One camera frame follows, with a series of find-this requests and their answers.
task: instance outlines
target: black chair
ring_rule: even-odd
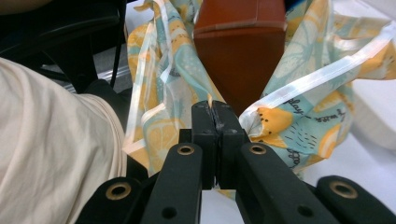
[[[55,0],[31,12],[0,16],[0,24],[6,27],[0,34],[0,57],[51,79],[69,81],[81,93],[98,78],[92,51],[98,48],[93,43],[116,47],[113,87],[125,41],[126,4],[126,0]],[[58,65],[62,73],[43,69],[48,63]]]

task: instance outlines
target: beige fabric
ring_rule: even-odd
[[[0,59],[0,223],[74,223],[106,180],[125,175],[112,108]]]

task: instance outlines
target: plastic bag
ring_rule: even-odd
[[[191,127],[191,106],[223,101],[196,56],[193,18],[201,1],[145,1],[154,20],[128,38],[128,64],[134,82],[123,149],[152,175],[161,170],[180,129]]]
[[[329,158],[345,139],[352,80],[396,78],[390,21],[334,15],[328,0],[304,12],[308,5],[290,14],[285,53],[263,97],[239,118],[250,140],[271,146],[296,172]]]

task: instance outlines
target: chair leg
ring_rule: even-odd
[[[114,88],[114,84],[116,83],[117,73],[119,71],[121,42],[122,42],[121,39],[124,38],[126,5],[127,5],[126,0],[120,0],[120,6],[119,6],[120,24],[119,24],[119,33],[117,36],[116,55],[114,57],[114,64],[113,64],[113,74],[112,74],[111,80],[110,80],[111,88]]]
[[[43,51],[61,68],[77,93],[84,92],[98,79],[89,36],[71,39]]]

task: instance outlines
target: brown leather object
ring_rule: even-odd
[[[260,99],[284,51],[283,0],[205,0],[194,27],[198,56],[236,115]]]

